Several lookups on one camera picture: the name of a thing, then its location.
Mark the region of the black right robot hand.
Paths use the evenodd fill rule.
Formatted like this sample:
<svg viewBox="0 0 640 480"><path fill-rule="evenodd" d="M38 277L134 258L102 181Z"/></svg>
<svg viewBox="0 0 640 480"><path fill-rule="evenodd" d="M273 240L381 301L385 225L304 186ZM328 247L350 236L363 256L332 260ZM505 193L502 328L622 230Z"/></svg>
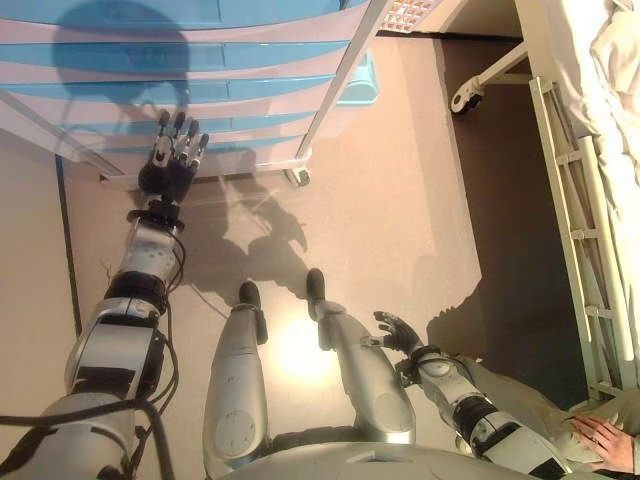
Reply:
<svg viewBox="0 0 640 480"><path fill-rule="evenodd" d="M418 334L402 318L386 311L375 311L373 315L382 333L363 336L361 346L388 348L407 356L423 346Z"/></svg>

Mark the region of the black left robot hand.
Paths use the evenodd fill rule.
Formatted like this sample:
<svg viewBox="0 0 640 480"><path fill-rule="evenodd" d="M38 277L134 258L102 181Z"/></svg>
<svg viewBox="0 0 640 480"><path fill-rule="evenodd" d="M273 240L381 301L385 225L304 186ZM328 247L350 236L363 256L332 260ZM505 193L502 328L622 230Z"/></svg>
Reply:
<svg viewBox="0 0 640 480"><path fill-rule="evenodd" d="M158 127L147 161L139 171L138 186L147 194L180 204L205 157L209 135L200 133L199 121L187 120L184 111L172 117L162 110Z"/></svg>

